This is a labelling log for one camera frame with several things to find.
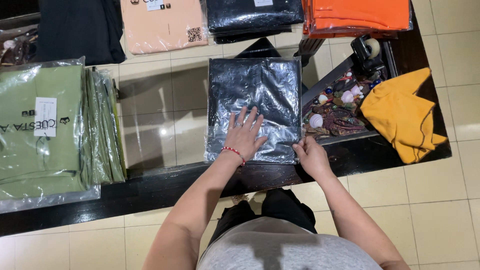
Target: person's left hand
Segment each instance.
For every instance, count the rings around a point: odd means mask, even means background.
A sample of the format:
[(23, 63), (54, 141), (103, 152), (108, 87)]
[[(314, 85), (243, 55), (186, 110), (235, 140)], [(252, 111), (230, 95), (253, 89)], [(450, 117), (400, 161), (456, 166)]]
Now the person's left hand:
[(225, 140), (225, 147), (231, 147), (237, 150), (245, 159), (245, 161), (249, 161), (255, 153), (257, 152), (258, 148), (267, 141), (267, 137), (259, 137), (255, 140), (258, 135), (258, 131), (260, 130), (260, 126), (264, 121), (264, 116), (260, 114), (257, 118), (257, 122), (253, 125), (253, 121), (255, 120), (255, 115), (257, 114), (257, 107), (253, 107), (252, 111), (250, 112), (249, 117), (245, 124), (243, 124), (243, 120), (245, 119), (245, 113), (247, 112), (247, 107), (243, 106), (240, 111), (240, 116), (235, 123), (235, 113), (230, 113), (230, 122), (228, 123), (228, 132), (227, 132), (227, 139)]

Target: white seashell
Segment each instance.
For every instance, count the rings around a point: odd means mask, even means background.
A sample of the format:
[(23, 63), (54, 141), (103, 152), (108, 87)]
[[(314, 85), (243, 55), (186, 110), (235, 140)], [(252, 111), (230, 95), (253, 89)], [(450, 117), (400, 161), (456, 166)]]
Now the white seashell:
[(309, 124), (312, 128), (321, 127), (324, 124), (324, 119), (320, 114), (314, 114), (310, 117)]
[(352, 94), (353, 94), (354, 96), (356, 96), (356, 95), (361, 95), (360, 87), (358, 87), (358, 86), (354, 86), (351, 91), (352, 91)]
[(5, 49), (14, 49), (15, 48), (15, 41), (13, 40), (7, 40), (3, 43), (3, 47)]
[(342, 99), (343, 103), (352, 103), (352, 102), (355, 100), (355, 98), (353, 97), (352, 92), (350, 92), (350, 91), (345, 91), (345, 92), (343, 93), (341, 99)]
[(320, 95), (320, 96), (318, 97), (318, 101), (319, 101), (320, 104), (322, 104), (322, 105), (325, 104), (325, 103), (327, 102), (327, 100), (328, 100), (328, 98), (327, 98), (326, 95)]

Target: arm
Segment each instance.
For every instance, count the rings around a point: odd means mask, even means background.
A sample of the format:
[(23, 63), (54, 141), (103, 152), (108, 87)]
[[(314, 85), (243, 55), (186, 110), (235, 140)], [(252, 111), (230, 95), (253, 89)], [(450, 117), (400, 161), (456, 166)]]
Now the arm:
[(324, 148), (312, 137), (293, 145), (304, 170), (325, 193), (338, 235), (357, 244), (385, 270), (408, 270), (386, 234), (333, 174)]
[[(239, 123), (243, 123), (246, 111), (247, 108), (243, 107)], [(225, 146), (236, 149), (245, 160), (251, 159), (267, 140), (266, 137), (255, 140), (263, 122), (263, 116), (260, 115), (252, 127), (256, 113), (257, 108), (254, 107), (245, 126), (235, 126), (235, 114), (230, 114)], [(180, 197), (165, 218), (150, 247), (143, 270), (195, 269), (202, 234), (223, 188), (241, 164), (242, 159), (238, 154), (229, 150), (220, 153), (215, 162)]]

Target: hand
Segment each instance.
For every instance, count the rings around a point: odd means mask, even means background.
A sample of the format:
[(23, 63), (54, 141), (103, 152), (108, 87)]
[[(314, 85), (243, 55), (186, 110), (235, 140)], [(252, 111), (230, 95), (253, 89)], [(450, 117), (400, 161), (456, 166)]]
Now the hand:
[(315, 180), (335, 176), (330, 168), (327, 152), (313, 137), (304, 137), (298, 144), (293, 145), (293, 150), (300, 158), (303, 169)]
[(249, 161), (255, 153), (257, 152), (258, 148), (267, 141), (267, 137), (263, 136), (255, 140), (258, 135), (258, 131), (260, 130), (260, 126), (264, 121), (264, 116), (260, 114), (257, 118), (257, 122), (253, 125), (253, 120), (255, 120), (255, 115), (257, 114), (257, 107), (253, 107), (250, 115), (243, 124), (243, 120), (245, 119), (245, 113), (247, 112), (247, 107), (243, 106), (240, 111), (240, 115), (238, 118), (238, 123), (242, 125), (235, 124), (235, 113), (230, 113), (230, 122), (228, 123), (228, 133), (227, 139), (225, 140), (224, 146), (231, 147), (237, 150), (245, 159), (245, 161)]

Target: gray t-shirt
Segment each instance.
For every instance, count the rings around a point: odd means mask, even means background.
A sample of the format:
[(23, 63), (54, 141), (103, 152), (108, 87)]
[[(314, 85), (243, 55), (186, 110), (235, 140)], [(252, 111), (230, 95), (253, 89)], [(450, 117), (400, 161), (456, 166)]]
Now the gray t-shirt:
[(365, 251), (346, 239), (313, 234), (269, 217), (226, 231), (207, 248), (197, 269), (381, 270)]

